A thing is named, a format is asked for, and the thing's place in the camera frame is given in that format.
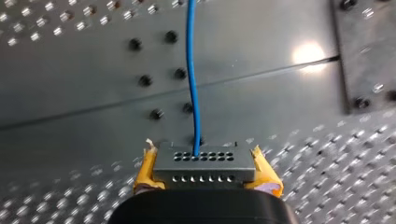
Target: metal plate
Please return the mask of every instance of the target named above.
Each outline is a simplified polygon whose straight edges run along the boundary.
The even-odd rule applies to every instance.
[[[353,112],[369,112],[396,106],[396,35],[393,1],[364,0],[350,10],[332,1]]]
[[[52,2],[52,11],[46,11],[46,1],[19,1],[10,8],[0,2],[0,14],[9,15],[9,21],[0,22],[0,125],[64,117],[186,90],[187,81],[174,78],[175,70],[185,66],[184,6],[172,8],[174,0],[146,0],[141,5],[120,0],[119,8],[108,10],[107,1],[77,1],[73,6],[68,1]],[[153,4],[159,11],[151,15],[148,9]],[[198,84],[335,56],[329,4],[318,0],[204,1],[197,8],[195,29]],[[86,17],[83,11],[88,6],[96,6],[97,12]],[[33,11],[27,17],[21,14],[25,7]],[[61,22],[66,10],[73,11],[74,18]],[[128,10],[135,10],[136,17],[125,21],[123,13]],[[42,16],[49,17],[49,23],[37,27],[36,21]],[[104,16],[111,18],[105,26],[100,24]],[[13,25],[18,21],[31,26],[18,37],[19,43],[10,47],[7,42],[16,35]],[[82,21],[90,26],[78,31]],[[64,28],[63,35],[54,35],[58,26]],[[163,41],[169,30],[178,32],[175,45]],[[40,38],[32,41],[35,32]],[[133,37],[143,42],[138,53],[128,49]],[[145,74],[153,78],[148,88],[137,84]]]
[[[251,146],[200,148],[200,155],[191,155],[191,147],[161,144],[158,149],[153,179],[167,189],[241,189],[253,182],[256,167]]]
[[[199,88],[205,143],[229,146],[235,141],[263,139],[303,127],[313,129],[342,119],[340,82],[339,64],[323,63]],[[284,88],[274,92],[274,87]],[[147,138],[190,146],[192,115],[182,109],[189,100],[188,92],[181,91],[3,129],[0,172],[3,178],[24,178],[21,173],[37,171],[40,175],[46,170],[67,171],[133,159],[141,155]],[[162,119],[149,119],[157,108],[164,113]]]
[[[304,223],[393,224],[395,111],[345,116],[339,70],[339,63],[316,64],[201,89],[206,143],[259,144],[283,178],[284,199]],[[275,94],[275,87],[282,91]],[[62,211],[64,215],[55,219],[65,222],[77,208],[80,217],[74,220],[88,216],[100,223],[112,206],[124,200],[120,190],[130,190],[145,138],[190,142],[192,133],[186,130],[192,130],[192,120],[181,112],[187,97],[185,93],[165,95],[150,102],[3,130],[0,170],[6,223],[40,215],[36,210],[48,192],[57,193],[47,203],[52,210],[40,216],[45,221]],[[145,119],[156,107],[165,112],[163,119]],[[178,129],[168,128],[175,123]],[[54,180],[61,183],[59,179],[62,184],[54,185]],[[42,187],[31,189],[36,182]],[[87,193],[90,185],[98,186],[97,190]],[[73,194],[66,197],[68,205],[58,208],[69,189]],[[103,190],[108,196],[99,197]],[[26,205],[29,213],[21,216],[17,213],[25,214],[25,195],[36,201]],[[80,205],[86,198],[83,195],[90,201]],[[13,207],[4,207],[10,196]]]

